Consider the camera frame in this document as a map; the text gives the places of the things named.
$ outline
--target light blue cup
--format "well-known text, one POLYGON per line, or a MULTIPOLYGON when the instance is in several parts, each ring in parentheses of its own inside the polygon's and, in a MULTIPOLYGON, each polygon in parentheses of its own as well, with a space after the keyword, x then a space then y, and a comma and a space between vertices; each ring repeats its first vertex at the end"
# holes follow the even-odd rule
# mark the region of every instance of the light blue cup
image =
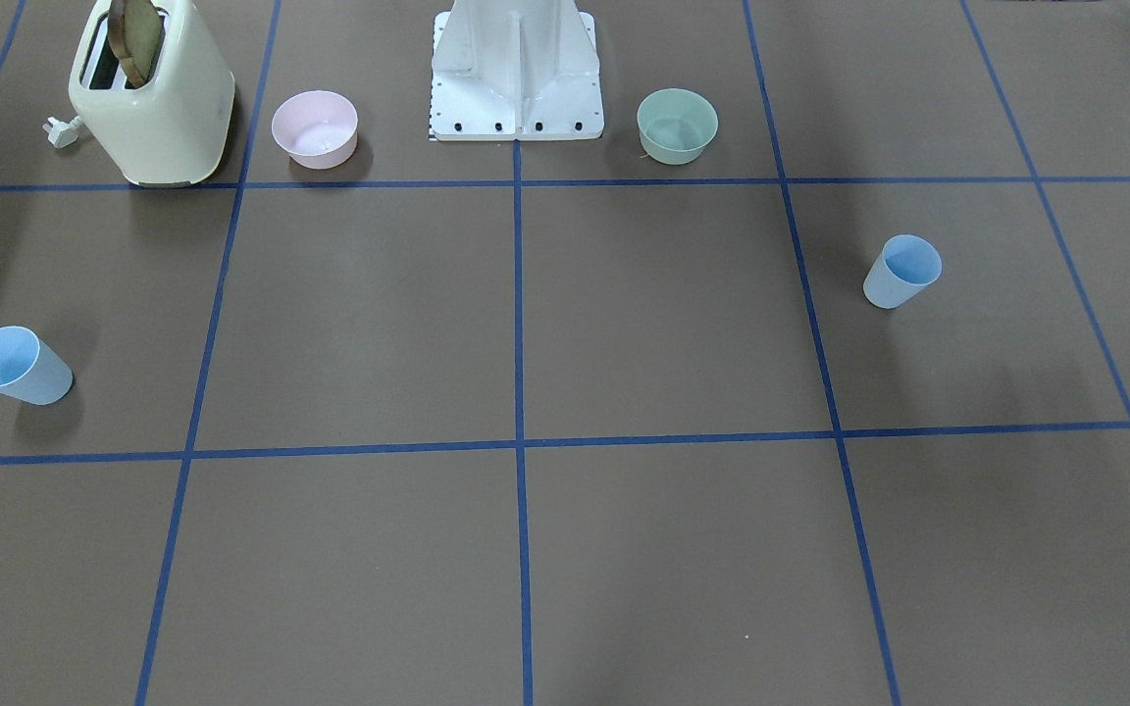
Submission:
POLYGON ((686 165, 718 134, 718 112, 702 95, 663 88, 647 95, 635 113, 647 156, 666 165, 686 165))
POLYGON ((50 406, 72 387, 72 371, 24 326, 0 328, 0 393, 50 406))
POLYGON ((901 307, 938 280, 942 268, 940 254, 930 242, 907 233, 893 236, 871 264, 861 290, 876 307, 901 307))

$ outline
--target green bowl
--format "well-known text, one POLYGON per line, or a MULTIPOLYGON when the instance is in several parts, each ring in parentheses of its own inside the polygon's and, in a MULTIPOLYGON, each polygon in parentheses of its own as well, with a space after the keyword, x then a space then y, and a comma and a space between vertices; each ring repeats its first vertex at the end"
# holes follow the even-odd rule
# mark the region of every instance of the green bowl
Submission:
POLYGON ((683 88, 647 95, 635 120, 644 150, 666 165, 686 165, 699 157, 718 134, 718 112, 702 95, 683 88))

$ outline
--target cup rim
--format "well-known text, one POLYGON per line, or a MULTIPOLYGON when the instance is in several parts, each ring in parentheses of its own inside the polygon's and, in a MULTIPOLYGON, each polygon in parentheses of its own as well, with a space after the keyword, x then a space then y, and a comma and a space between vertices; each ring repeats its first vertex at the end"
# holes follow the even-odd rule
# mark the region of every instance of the cup rim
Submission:
POLYGON ((357 111, 355 111, 355 104, 351 103, 351 101, 348 97, 346 97, 346 95, 342 95, 341 93, 333 93, 332 90, 327 90, 323 88, 316 88, 313 90, 304 90, 304 93, 297 93, 295 95, 292 95, 290 98, 286 98, 285 101, 282 101, 281 104, 279 104, 277 111, 272 112, 272 120, 269 121, 269 132, 272 134, 273 142, 277 142, 278 147, 281 148, 282 151, 286 151, 287 155, 299 155, 301 157, 320 157, 323 155, 329 155, 329 152, 334 152, 338 149, 342 149, 346 147, 346 145, 350 143, 351 139, 354 139, 355 134, 357 134, 357 129, 359 124, 360 124, 360 115, 357 111), (318 94, 340 99, 341 106, 345 107, 346 111, 349 111, 351 115, 351 134, 349 134, 347 139, 342 140, 342 145, 333 147, 331 149, 323 149, 323 151, 321 152, 299 152, 296 151, 296 149, 294 149, 294 146, 287 147, 286 145, 282 145, 281 138, 279 138, 278 136, 279 115, 282 115, 282 111, 286 111, 287 107, 290 107, 292 103, 302 101, 308 97, 310 95, 318 95, 318 94))
POLYGON ((938 251, 936 246, 930 244, 930 242, 928 242, 927 238, 916 236, 912 233, 902 233, 901 235, 894 235, 892 237, 888 237, 888 241, 884 242, 883 244, 883 253, 880 254, 880 258, 883 258, 883 267, 887 269, 888 272, 892 272, 892 277, 897 278, 897 280, 901 280, 905 282, 905 285, 910 286, 936 285, 936 280, 940 279, 940 274, 945 272, 945 259, 940 258, 940 251, 938 251), (893 244, 896 244, 897 242, 913 242, 913 244, 916 247, 928 250, 930 254, 936 256, 936 273, 925 281, 922 280, 914 281, 907 278, 903 278, 898 276, 898 273, 893 271, 892 264, 888 264, 888 247, 892 247, 893 244))
POLYGON ((14 378, 9 381, 0 382, 0 389, 3 389, 6 387, 6 385, 18 382, 19 378, 23 378, 24 375, 28 375, 28 371, 32 371, 34 366, 37 365, 37 358, 41 357, 41 339, 37 338, 37 334, 34 333, 34 331, 28 330, 27 326, 19 326, 19 325, 0 326, 0 335, 3 335, 6 331, 25 331, 26 334, 28 334, 28 339, 31 339, 33 343, 33 358, 32 360, 28 361, 26 369, 19 372, 19 375, 14 376, 14 378))
POLYGON ((718 125, 719 125, 718 108, 713 107, 713 103, 710 103, 709 98, 705 98, 703 97, 703 95, 695 93, 695 90, 690 90, 687 88, 660 88, 658 90, 653 90, 653 93, 644 95, 644 99, 640 102, 640 107, 635 110, 635 125, 640 130, 640 134, 642 136, 642 138, 647 139, 647 142, 652 142, 653 145, 655 145, 655 147, 664 149, 666 152, 677 152, 677 155, 690 155, 690 152, 702 151, 705 147, 710 146, 710 142, 713 142, 713 138, 718 137, 718 125), (654 138, 651 138, 651 136, 647 134, 646 130, 644 130, 641 115, 643 115, 644 106, 646 106, 647 101, 653 99, 654 97, 657 97, 657 95, 664 95, 668 93, 680 93, 690 95, 692 98, 698 101, 701 104, 703 104, 703 106, 707 107, 710 110, 710 114, 713 115, 713 131, 710 133, 709 139, 705 139, 699 147, 690 147, 688 149, 667 147, 660 142, 657 142, 657 140, 654 138))

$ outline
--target cup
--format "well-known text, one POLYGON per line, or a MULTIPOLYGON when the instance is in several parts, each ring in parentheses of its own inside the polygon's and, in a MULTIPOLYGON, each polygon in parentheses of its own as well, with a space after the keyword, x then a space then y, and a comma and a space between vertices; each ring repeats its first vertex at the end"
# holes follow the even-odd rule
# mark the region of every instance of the cup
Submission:
POLYGON ((647 95, 635 113, 640 143, 664 165, 686 165, 718 134, 718 112, 702 95, 663 88, 647 95))
POLYGON ((901 307, 911 296, 927 289, 940 277, 940 254, 930 242, 916 235, 888 238, 875 260, 866 284, 866 298, 879 308, 901 307))
POLYGON ((278 147, 310 169, 328 169, 355 152, 355 106, 337 93, 308 90, 292 95, 272 115, 278 147))
POLYGON ((72 371, 24 326, 0 328, 0 393, 50 406, 72 385, 72 371))

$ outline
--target plastic cup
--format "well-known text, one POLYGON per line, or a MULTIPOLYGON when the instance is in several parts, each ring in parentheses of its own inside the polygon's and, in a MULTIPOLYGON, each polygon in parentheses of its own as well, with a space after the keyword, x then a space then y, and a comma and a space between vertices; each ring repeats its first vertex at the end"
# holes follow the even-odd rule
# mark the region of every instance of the plastic cup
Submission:
POLYGON ((635 121, 644 151, 664 165, 686 165, 718 134, 718 112, 702 95, 683 88, 647 95, 635 121))
POLYGON ((0 393, 50 406, 72 387, 72 371, 24 326, 0 328, 0 393))
POLYGON ((310 169, 328 169, 355 152, 357 115, 351 102, 331 90, 292 95, 272 115, 272 138, 310 169))
POLYGON ((888 237, 861 289, 876 307, 901 307, 936 281, 941 269, 940 254, 930 242, 910 234, 888 237))

